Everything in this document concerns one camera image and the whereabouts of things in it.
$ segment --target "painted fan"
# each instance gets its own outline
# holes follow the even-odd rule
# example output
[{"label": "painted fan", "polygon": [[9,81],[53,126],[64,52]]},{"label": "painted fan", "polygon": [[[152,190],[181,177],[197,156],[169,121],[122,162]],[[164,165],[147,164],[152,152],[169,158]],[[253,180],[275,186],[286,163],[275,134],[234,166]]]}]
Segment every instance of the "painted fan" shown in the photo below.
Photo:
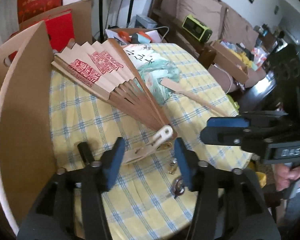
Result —
[{"label": "painted fan", "polygon": [[88,92],[148,128],[158,131],[169,124],[137,69],[114,39],[103,44],[66,47],[55,55],[52,65]]}]

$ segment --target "speaker stand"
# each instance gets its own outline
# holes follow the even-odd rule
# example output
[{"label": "speaker stand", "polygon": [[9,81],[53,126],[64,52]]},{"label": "speaker stand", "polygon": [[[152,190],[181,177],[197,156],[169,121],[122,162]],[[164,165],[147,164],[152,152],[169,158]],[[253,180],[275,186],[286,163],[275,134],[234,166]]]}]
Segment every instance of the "speaker stand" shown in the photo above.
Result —
[{"label": "speaker stand", "polygon": [[103,0],[99,0],[99,27],[100,27],[100,42],[104,42],[103,34]]},{"label": "speaker stand", "polygon": [[134,2],[134,0],[130,0],[129,11],[128,11],[128,20],[127,20],[127,28],[128,28],[129,23],[131,21],[133,2]]}]

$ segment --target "sofa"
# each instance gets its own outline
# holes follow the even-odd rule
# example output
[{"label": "sofa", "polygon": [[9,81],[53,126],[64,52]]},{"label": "sofa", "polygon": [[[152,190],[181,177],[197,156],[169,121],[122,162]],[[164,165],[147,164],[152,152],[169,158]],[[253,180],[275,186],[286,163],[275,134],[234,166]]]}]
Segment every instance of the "sofa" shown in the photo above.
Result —
[{"label": "sofa", "polygon": [[[189,14],[212,29],[213,33],[208,42],[226,40],[234,44],[243,43],[249,50],[254,48],[258,33],[247,20],[221,0],[153,0],[149,17],[158,22],[159,26],[168,25],[170,33],[166,40],[176,43],[200,62],[204,44],[181,27]],[[211,65],[208,71],[225,92],[238,89],[228,73],[214,65]],[[248,68],[248,80],[244,85],[246,88],[252,87],[265,76],[266,72],[262,68],[257,71]]]}]

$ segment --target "yellow plaid tablecloth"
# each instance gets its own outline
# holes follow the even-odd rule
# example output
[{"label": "yellow plaid tablecloth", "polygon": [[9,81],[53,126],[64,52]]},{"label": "yellow plaid tablecloth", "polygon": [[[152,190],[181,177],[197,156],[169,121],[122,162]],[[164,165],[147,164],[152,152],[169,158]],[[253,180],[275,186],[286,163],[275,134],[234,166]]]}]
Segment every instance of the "yellow plaid tablecloth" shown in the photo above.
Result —
[{"label": "yellow plaid tablecloth", "polygon": [[[236,115],[218,83],[190,54],[175,44],[153,44],[151,48],[177,65],[183,87],[222,108],[229,116]],[[239,147],[210,146],[200,141],[200,131],[214,116],[205,107],[182,95],[173,95],[162,108],[178,136],[201,160],[231,170],[244,167],[250,159],[250,154]],[[67,170],[83,167],[76,148],[78,142],[88,141],[98,159],[119,136],[125,139],[129,150],[147,143],[155,133],[56,71],[52,71],[51,78],[50,122],[58,166]],[[171,183],[180,172],[168,173],[172,156],[173,151],[167,151],[120,168],[114,188],[102,195],[113,239],[163,238],[191,221],[196,194],[186,190],[174,199]],[[81,221],[78,199],[76,210]]]}]

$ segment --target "white cable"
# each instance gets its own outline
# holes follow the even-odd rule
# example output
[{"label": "white cable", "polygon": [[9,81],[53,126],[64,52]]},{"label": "white cable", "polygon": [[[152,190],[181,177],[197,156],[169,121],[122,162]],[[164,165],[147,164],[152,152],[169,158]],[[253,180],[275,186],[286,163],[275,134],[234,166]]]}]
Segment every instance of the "white cable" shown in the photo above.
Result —
[{"label": "white cable", "polygon": [[220,68],[217,64],[214,64],[214,66],[215,66],[217,69],[219,69],[219,70],[221,70],[221,71],[223,71],[224,73],[227,74],[227,76],[228,76],[228,78],[229,78],[229,80],[230,80],[230,86],[229,86],[229,89],[228,89],[228,91],[227,91],[227,93],[229,93],[229,91],[230,91],[230,89],[231,89],[231,86],[232,86],[232,84],[233,84],[232,78],[230,77],[230,75],[229,75],[229,73],[228,73],[227,71],[225,71],[224,69]]},{"label": "white cable", "polygon": [[154,28],[154,30],[158,30],[158,29],[161,29],[161,28],[167,28],[168,30],[167,30],[167,32],[162,36],[162,38],[161,38],[161,42],[163,41],[163,39],[165,38],[165,36],[168,34],[168,32],[169,32],[169,27],[168,26],[162,26],[162,27],[157,27],[157,28]]},{"label": "white cable", "polygon": [[116,21],[115,21],[115,25],[116,25],[116,26],[118,26],[118,19],[119,19],[119,13],[120,13],[122,1],[123,1],[123,0],[121,0],[121,2],[120,2],[119,9],[118,9],[118,14],[117,14],[117,19],[116,19]]},{"label": "white cable", "polygon": [[107,20],[106,20],[106,27],[105,27],[105,30],[104,30],[104,34],[106,33],[106,28],[107,28],[107,25],[108,25],[108,19],[109,19],[109,13],[110,13],[110,9],[111,9],[111,3],[112,3],[112,0],[110,0],[110,4],[109,4],[109,9],[108,9],[108,14],[107,14]]}]

